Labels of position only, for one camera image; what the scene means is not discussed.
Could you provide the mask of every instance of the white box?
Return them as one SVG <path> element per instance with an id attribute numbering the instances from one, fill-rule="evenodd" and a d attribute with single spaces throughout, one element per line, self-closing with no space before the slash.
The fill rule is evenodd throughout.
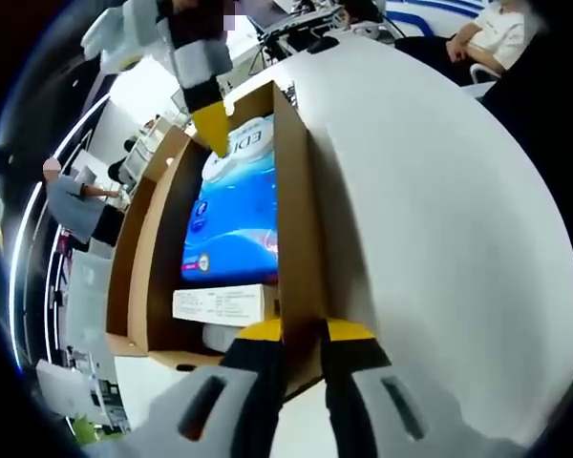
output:
<path id="1" fill-rule="evenodd" d="M 174 292 L 172 316 L 194 322 L 246 327 L 276 316 L 276 289 L 263 284 Z"/>

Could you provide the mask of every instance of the cardboard box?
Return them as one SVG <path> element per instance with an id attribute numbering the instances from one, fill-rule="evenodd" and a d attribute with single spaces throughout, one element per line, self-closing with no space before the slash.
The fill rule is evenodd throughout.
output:
<path id="1" fill-rule="evenodd" d="M 320 230 L 310 170 L 308 131 L 273 82 L 235 103 L 233 129 L 275 113 L 278 185 L 280 314 L 283 341 L 293 361 L 304 351 L 308 325 L 325 317 L 327 294 Z M 180 260 L 188 219 L 209 152 L 171 129 L 159 145 L 127 211 L 113 261 L 107 338 L 116 355 L 148 355 L 176 369 L 217 364 L 202 345 L 202 324 L 172 317 L 173 293 L 187 289 Z M 166 159 L 173 157 L 169 166 Z M 319 364 L 290 369 L 290 390 L 319 375 Z"/>
<path id="2" fill-rule="evenodd" d="M 276 288 L 263 284 L 180 289 L 172 316 L 179 320 L 247 327 L 278 316 Z"/>

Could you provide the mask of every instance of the black pants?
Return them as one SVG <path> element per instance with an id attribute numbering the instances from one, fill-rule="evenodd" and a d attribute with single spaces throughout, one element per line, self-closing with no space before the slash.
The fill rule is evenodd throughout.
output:
<path id="1" fill-rule="evenodd" d="M 473 84 L 469 69 L 476 61 L 471 57 L 466 57 L 458 62 L 452 62 L 446 50 L 447 41 L 448 38 L 438 36 L 411 36 L 396 40 L 394 46 L 429 67 L 433 67 L 447 78 L 452 79 L 458 86 Z"/>
<path id="2" fill-rule="evenodd" d="M 102 210 L 92 237 L 110 246 L 115 246 L 124 218 L 125 215 L 117 208 L 112 205 L 106 205 L 104 210 Z"/>

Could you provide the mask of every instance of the white tabletop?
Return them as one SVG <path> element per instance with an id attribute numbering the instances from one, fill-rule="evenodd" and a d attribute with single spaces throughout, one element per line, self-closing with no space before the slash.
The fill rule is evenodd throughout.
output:
<path id="1" fill-rule="evenodd" d="M 340 40 L 256 75 L 226 105 L 294 81 L 321 150 L 332 314 L 448 387 L 473 427 L 527 444 L 573 377 L 573 254 L 558 210 L 516 141 L 458 86 L 391 47 Z M 322 424 L 326 411 L 308 405 Z M 291 420 L 281 415 L 277 440 Z"/>

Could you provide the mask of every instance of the white label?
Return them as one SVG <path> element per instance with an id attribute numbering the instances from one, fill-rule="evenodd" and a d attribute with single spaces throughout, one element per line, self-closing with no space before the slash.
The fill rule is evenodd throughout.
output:
<path id="1" fill-rule="evenodd" d="M 194 322 L 245 327 L 264 319 L 264 287 L 260 284 L 174 292 L 172 316 Z"/>

